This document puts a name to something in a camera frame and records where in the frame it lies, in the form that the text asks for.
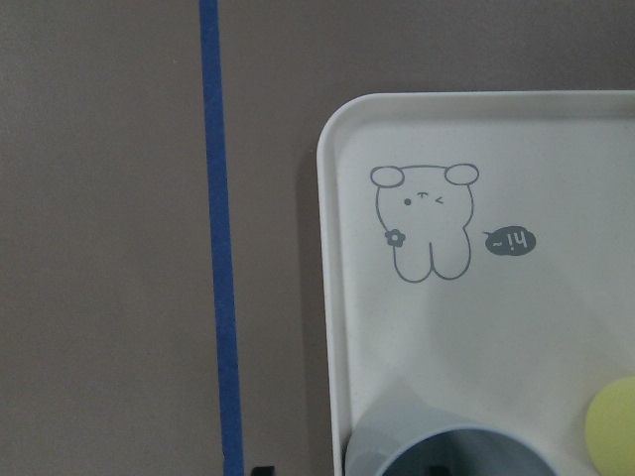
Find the blue line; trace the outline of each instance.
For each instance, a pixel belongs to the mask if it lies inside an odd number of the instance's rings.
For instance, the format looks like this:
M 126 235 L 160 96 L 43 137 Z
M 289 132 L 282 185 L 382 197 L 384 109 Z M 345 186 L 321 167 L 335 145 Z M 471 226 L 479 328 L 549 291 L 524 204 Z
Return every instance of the blue line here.
M 216 0 L 200 0 L 199 13 L 223 474 L 244 476 Z

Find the cartoon character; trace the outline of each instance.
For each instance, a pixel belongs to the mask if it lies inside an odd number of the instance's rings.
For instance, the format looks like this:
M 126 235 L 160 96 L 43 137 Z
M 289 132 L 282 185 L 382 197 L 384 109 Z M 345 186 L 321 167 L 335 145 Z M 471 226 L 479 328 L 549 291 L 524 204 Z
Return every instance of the cartoon character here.
M 471 259 L 465 228 L 474 210 L 476 166 L 377 167 L 370 179 L 399 277 L 420 283 L 431 273 L 444 280 L 462 276 Z

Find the white cup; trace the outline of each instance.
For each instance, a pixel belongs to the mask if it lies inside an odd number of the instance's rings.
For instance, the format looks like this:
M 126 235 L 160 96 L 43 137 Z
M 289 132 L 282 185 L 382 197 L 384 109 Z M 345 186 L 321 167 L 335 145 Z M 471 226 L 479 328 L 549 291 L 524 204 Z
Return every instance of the white cup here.
M 557 476 L 525 441 L 393 396 L 370 409 L 346 448 L 345 476 Z

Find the bear illustration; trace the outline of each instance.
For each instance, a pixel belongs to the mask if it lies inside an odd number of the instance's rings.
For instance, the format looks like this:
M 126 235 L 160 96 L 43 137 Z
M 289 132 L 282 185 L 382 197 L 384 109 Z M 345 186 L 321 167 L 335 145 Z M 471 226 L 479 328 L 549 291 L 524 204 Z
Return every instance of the bear illustration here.
M 392 248 L 395 270 L 408 283 L 432 273 L 455 280 L 469 268 L 471 248 L 465 228 L 472 218 L 473 164 L 451 167 L 377 167 L 377 216 Z

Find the gray floor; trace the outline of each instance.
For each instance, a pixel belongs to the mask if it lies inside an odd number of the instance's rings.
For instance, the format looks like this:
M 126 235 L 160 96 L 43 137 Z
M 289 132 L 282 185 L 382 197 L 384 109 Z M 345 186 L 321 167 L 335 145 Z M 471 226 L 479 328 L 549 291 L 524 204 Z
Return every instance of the gray floor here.
M 315 154 L 381 91 L 635 88 L 624 1 L 222 1 L 247 465 L 330 473 Z
M 197 2 L 0 18 L 0 474 L 220 474 Z

